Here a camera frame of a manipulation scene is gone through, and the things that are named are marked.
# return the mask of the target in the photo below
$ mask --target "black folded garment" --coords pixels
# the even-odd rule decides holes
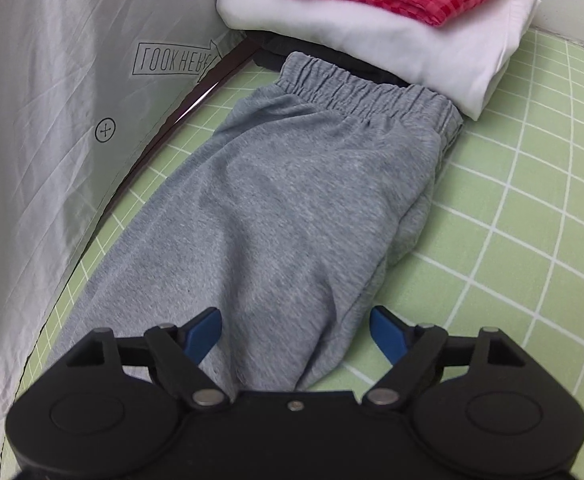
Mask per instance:
[[[409,86],[409,83],[387,72],[387,70],[382,70],[349,54],[339,52],[321,44],[310,43],[310,41],[298,40],[265,30],[246,30],[245,32],[248,39],[261,47],[254,54],[254,63],[268,70],[280,72],[287,56],[292,52],[302,52],[308,56],[318,57],[319,59],[332,63],[347,70],[356,77],[372,81],[376,84],[387,83],[401,87]]]

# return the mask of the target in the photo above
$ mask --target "gray pants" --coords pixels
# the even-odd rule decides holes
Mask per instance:
[[[142,335],[216,306],[223,336],[201,368],[219,386],[309,386],[342,359],[387,265],[417,241],[461,123],[421,86],[291,54],[136,215],[50,359],[96,326]]]

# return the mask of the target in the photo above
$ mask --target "bed surface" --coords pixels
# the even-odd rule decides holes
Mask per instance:
[[[154,157],[82,257],[28,359],[38,377],[75,298],[149,196],[223,121],[277,74],[250,63]],[[480,120],[466,122],[437,181],[416,249],[390,269],[376,303],[453,335],[498,326],[584,406],[584,49],[528,32]],[[389,363],[362,326],[344,362],[315,386],[359,396]],[[453,375],[462,370],[453,370]],[[2,478],[14,471],[9,446]],[[584,448],[574,467],[584,479]]]

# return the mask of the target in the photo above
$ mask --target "metal screw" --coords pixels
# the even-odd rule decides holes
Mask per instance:
[[[367,398],[376,406],[387,406],[399,400],[401,396],[389,388],[374,388],[367,393]]]
[[[219,390],[206,388],[204,390],[194,392],[192,399],[199,406],[216,406],[225,400],[225,395]]]
[[[300,400],[290,400],[287,403],[287,409],[291,412],[300,412],[305,405]]]

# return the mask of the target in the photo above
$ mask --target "white folded garment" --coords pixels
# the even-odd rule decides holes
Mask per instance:
[[[329,46],[449,97],[478,119],[540,0],[488,0],[430,27],[344,0],[217,0],[230,28],[270,30]]]

